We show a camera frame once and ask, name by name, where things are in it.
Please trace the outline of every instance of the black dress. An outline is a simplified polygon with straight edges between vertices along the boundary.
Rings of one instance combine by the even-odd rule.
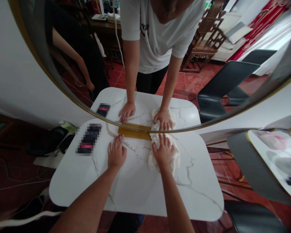
[[[45,1],[44,22],[46,40],[49,44],[53,45],[52,29],[54,27],[64,40],[83,58],[90,79],[95,86],[95,90],[93,92],[89,90],[89,94],[91,99],[95,100],[101,90],[110,87],[104,74],[104,62],[96,42],[75,18],[68,15],[67,12],[51,0]]]

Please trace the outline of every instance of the round mirror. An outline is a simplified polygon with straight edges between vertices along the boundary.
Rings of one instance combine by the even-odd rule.
[[[250,8],[246,17],[238,3],[227,9],[223,0],[182,1],[170,12],[145,2],[147,8],[111,0],[10,6],[54,84],[93,116],[123,128],[213,125],[291,81],[291,1]]]

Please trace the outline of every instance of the white t-shirt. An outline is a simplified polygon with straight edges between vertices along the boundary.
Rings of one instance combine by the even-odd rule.
[[[169,64],[171,54],[183,58],[192,42],[205,0],[195,0],[178,18],[161,24],[149,0],[121,0],[123,40],[140,39],[139,72],[153,73]]]

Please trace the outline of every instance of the pillow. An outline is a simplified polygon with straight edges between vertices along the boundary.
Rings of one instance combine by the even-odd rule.
[[[241,29],[239,29],[236,33],[234,33],[229,38],[229,42],[231,42],[231,44],[236,44],[241,38],[243,38],[245,35],[247,35],[252,30],[253,30],[253,28],[250,28],[248,26],[242,27]]]
[[[242,37],[252,31],[252,28],[246,26],[243,22],[236,24],[231,30],[225,33],[227,40],[231,44],[236,44]]]
[[[221,45],[222,48],[228,49],[228,50],[233,50],[235,45],[232,45],[230,42],[223,42]]]

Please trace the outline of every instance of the smartphone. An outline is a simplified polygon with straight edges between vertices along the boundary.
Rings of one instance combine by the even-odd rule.
[[[102,117],[106,117],[109,112],[109,109],[110,109],[109,104],[100,104],[96,112]]]
[[[78,154],[91,154],[101,131],[101,124],[90,124],[77,149]]]

